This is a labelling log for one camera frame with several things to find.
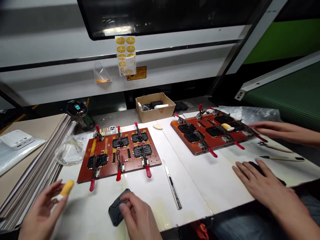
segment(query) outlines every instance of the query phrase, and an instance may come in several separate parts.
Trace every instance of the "white device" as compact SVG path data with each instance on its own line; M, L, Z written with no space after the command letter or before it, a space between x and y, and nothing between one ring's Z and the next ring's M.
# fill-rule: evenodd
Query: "white device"
M34 140L35 139L31 135L21 130L15 130L0 137L0 141L8 145L13 150L23 148Z

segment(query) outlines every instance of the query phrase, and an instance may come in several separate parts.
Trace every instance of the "green panel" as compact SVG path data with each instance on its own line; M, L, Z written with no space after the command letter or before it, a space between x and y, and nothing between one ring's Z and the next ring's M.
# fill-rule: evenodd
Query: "green panel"
M279 109L284 121L320 131L320 62L256 88L243 100Z
M320 50L320 19L274 22L244 64L306 56Z

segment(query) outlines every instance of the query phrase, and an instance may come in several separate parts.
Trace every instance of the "hand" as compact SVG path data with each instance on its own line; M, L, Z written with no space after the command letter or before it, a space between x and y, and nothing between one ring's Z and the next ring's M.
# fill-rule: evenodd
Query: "hand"
M320 133L290 123L263 121L254 123L250 127L270 138L280 138L288 142L320 147Z
M293 189L285 187L267 165L256 159L265 174L261 175L250 163L236 162L232 169L244 183L251 195L267 207L275 216L310 215L307 207L300 201Z
M64 186L61 182L62 179L51 184L40 193L22 222L18 240L50 239L54 226L68 199L68 197L64 197L59 203L57 199L51 200L61 192ZM58 203L56 208L50 214L56 203Z
M162 240L156 220L148 204L132 192L126 193L120 200L129 200L126 204L120 204L119 207L131 240Z

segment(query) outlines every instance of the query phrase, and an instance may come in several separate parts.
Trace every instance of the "green conveyor belt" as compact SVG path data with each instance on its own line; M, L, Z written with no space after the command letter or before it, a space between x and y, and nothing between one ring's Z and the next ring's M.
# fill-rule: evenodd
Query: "green conveyor belt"
M320 62L256 88L243 100L279 109L284 121L320 132Z

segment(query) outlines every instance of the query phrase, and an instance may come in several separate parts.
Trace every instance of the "black phone case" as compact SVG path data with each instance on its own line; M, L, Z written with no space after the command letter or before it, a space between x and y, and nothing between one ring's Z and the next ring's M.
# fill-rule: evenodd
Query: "black phone case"
M254 163L254 162L249 162L252 166L254 166L254 168L255 169L257 169L258 170L258 172L259 173L261 173L261 175L262 176L266 176L265 174L264 174L264 172L262 171L262 169L261 169L261 167L258 165L258 164L256 164L256 163ZM280 178L278 178L279 179L279 181L284 185L284 186L286 186L287 184L284 182L284 181L282 181Z
M109 207L108 212L109 212L109 215L110 215L112 224L113 224L114 226L118 226L119 223L120 223L120 222L122 221L122 219L123 219L123 216L122 216L122 214L121 214L121 212L120 212L119 205L120 205L121 203L127 203L128 200L126 200L126 201L120 201L120 198L121 198L124 194L126 194L126 193L128 193L128 192L131 192L129 188L127 188L126 190L124 190L123 193L121 193L121 194L119 195L119 197L117 197L117 199L116 199L116 200L111 204L111 206Z

